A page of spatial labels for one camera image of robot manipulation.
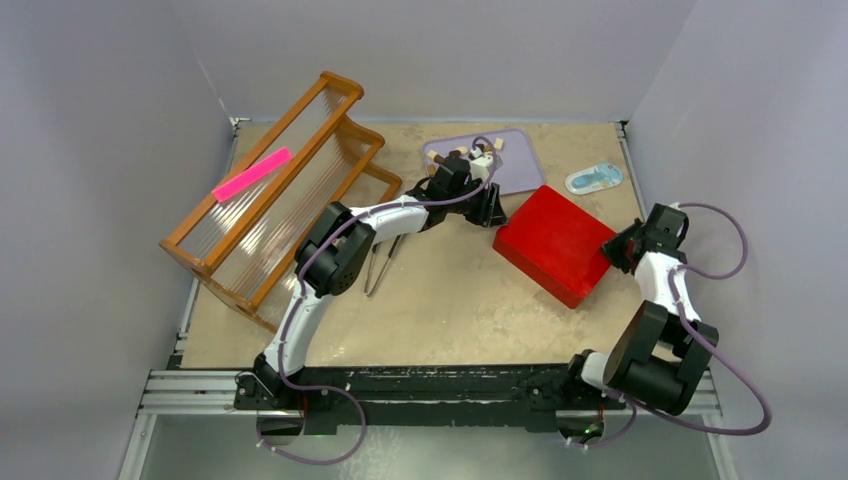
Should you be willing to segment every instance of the red block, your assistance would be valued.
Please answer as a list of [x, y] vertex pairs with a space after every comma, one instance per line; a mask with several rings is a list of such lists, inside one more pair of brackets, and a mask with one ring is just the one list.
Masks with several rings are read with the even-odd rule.
[[601, 245], [609, 227], [543, 185], [495, 235], [495, 250], [569, 308], [577, 308], [610, 267]]

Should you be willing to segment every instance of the pink sponge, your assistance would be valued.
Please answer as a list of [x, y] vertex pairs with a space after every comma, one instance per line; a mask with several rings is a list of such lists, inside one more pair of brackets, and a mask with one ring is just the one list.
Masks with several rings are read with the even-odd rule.
[[215, 190], [212, 190], [212, 195], [219, 203], [226, 202], [233, 195], [258, 182], [262, 177], [291, 160], [291, 157], [292, 155], [289, 149], [283, 147], [254, 163], [247, 170], [215, 187]]

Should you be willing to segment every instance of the wooden dish rack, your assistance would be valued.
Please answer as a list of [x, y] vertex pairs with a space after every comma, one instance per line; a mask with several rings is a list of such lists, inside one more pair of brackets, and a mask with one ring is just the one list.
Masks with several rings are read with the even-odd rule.
[[400, 189], [397, 175], [371, 164], [385, 144], [351, 121], [362, 87], [324, 72], [221, 181], [285, 146], [293, 158], [229, 200], [210, 193], [159, 244], [230, 308], [275, 332], [294, 286], [294, 253], [324, 207], [360, 174]]

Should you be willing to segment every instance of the white wall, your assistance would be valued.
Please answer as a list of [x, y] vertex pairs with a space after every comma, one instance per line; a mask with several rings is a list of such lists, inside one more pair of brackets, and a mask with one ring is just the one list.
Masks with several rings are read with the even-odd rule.
[[[646, 201], [712, 202], [750, 234], [748, 268], [693, 292], [773, 402], [770, 430], [732, 441], [745, 479], [848, 470], [846, 52], [845, 2], [701, 0], [629, 126]], [[693, 217], [690, 261], [731, 265], [731, 228]], [[750, 394], [716, 378], [727, 423], [753, 424]]]
[[2, 0], [0, 79], [0, 476], [115, 478], [228, 121], [167, 0]]
[[695, 0], [172, 0], [231, 116], [279, 117], [322, 70], [371, 119], [620, 120]]

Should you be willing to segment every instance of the table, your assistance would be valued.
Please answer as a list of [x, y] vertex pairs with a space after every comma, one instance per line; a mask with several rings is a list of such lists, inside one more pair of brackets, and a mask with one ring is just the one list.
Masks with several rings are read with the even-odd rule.
[[[640, 216], [613, 124], [367, 126], [386, 138], [374, 162], [400, 175], [404, 189], [425, 175], [421, 147], [426, 141], [517, 127], [529, 135], [547, 184], [560, 194], [616, 231]], [[242, 126], [235, 158], [241, 158], [269, 127]], [[565, 189], [567, 175], [602, 161], [621, 168], [622, 185], [582, 197]], [[382, 186], [371, 182], [363, 176], [343, 203], [374, 203]], [[511, 214], [529, 195], [503, 196], [504, 210]], [[494, 229], [449, 216], [430, 231], [407, 236], [373, 297], [363, 294], [363, 269], [351, 289], [334, 300], [310, 345], [307, 364], [567, 362], [586, 348], [612, 348], [641, 303], [631, 276], [610, 269], [583, 304], [570, 310], [495, 252], [494, 235]], [[387, 250], [388, 245], [378, 253], [376, 271]], [[247, 367], [271, 337], [201, 288], [181, 365]]]

